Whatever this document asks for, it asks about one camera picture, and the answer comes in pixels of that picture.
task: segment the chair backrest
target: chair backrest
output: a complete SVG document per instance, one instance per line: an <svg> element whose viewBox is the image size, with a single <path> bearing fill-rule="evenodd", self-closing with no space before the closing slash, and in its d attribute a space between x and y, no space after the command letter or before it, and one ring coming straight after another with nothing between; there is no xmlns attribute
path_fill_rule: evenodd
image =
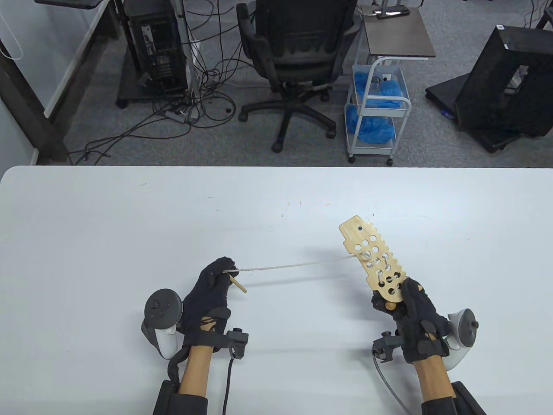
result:
<svg viewBox="0 0 553 415"><path fill-rule="evenodd" d="M255 29L275 65L321 64L335 58L357 0L257 0Z"/></svg>

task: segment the black office chair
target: black office chair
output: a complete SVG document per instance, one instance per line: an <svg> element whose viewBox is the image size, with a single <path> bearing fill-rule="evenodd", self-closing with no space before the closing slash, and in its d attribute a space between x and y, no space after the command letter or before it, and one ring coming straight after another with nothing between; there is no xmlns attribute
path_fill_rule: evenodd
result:
<svg viewBox="0 0 553 415"><path fill-rule="evenodd" d="M316 119L326 129L326 136L336 136L336 123L304 103L320 96L330 99L328 87L342 73L349 47L361 28L355 14L357 0L257 0L236 6L238 27L245 55L253 61L256 72L269 80L281 100L244 105L238 115L241 122L258 110L283 110L284 118L276 142L280 153L290 118L298 112Z"/></svg>

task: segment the white wall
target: white wall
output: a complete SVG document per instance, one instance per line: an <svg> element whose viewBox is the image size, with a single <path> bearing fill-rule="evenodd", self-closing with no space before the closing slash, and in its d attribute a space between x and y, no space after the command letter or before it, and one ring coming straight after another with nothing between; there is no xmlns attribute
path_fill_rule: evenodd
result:
<svg viewBox="0 0 553 415"><path fill-rule="evenodd" d="M15 165L31 164L34 148L0 99L0 178Z"/></svg>
<svg viewBox="0 0 553 415"><path fill-rule="evenodd" d="M24 51L19 70L49 117L107 6L94 10L36 4L33 0L0 0L4 15ZM0 20L0 38L13 57L17 44Z"/></svg>

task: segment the chair base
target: chair base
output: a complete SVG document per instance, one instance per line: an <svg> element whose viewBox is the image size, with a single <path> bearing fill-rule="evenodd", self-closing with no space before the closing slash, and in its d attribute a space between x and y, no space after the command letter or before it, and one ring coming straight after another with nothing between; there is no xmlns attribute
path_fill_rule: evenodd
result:
<svg viewBox="0 0 553 415"><path fill-rule="evenodd" d="M315 111L313 108L308 107L304 103L307 100L315 96L320 96L321 101L326 102L330 99L328 95L328 90L330 88L320 89L317 91L307 91L298 87L287 87L286 90L282 90L283 98L281 100L274 101L265 101L257 102L253 104L244 105L240 114L238 115L238 120L240 122L248 121L248 114L254 111L261 110L282 110L284 111L284 117L282 123L280 124L280 131L278 137L274 144L271 147L271 150L274 153L280 153L284 148L284 138L286 136L286 131L288 130L288 125L290 119L294 113L300 113L307 115L317 121L319 121L326 129L326 136L328 138L334 138L336 136L336 123L328 118L327 116L321 114L318 111Z"/></svg>

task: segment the gloved hand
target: gloved hand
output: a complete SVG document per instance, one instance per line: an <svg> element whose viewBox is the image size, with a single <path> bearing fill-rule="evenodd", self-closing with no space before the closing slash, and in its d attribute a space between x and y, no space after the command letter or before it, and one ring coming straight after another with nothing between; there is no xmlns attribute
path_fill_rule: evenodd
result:
<svg viewBox="0 0 553 415"><path fill-rule="evenodd" d="M401 349L405 361L413 363L435 355L449 356L449 348L443 340L451 331L449 323L436 312L424 289L414 279L407 278L401 284L401 294L403 301L393 310L386 308L386 300L378 291L374 292L371 301L376 310L390 314L396 322L396 335L404 340Z"/></svg>
<svg viewBox="0 0 553 415"><path fill-rule="evenodd" d="M194 342L193 339L202 326L206 329L206 325L212 325L210 331L224 334L227 320L231 316L231 311L227 308L231 280L227 273L223 273L226 269L236 269L234 261L227 257L209 264L200 273L192 291L182 301L182 317L177 330L184 334L183 348L190 349L191 341ZM236 277L238 272L232 272L231 275Z"/></svg>

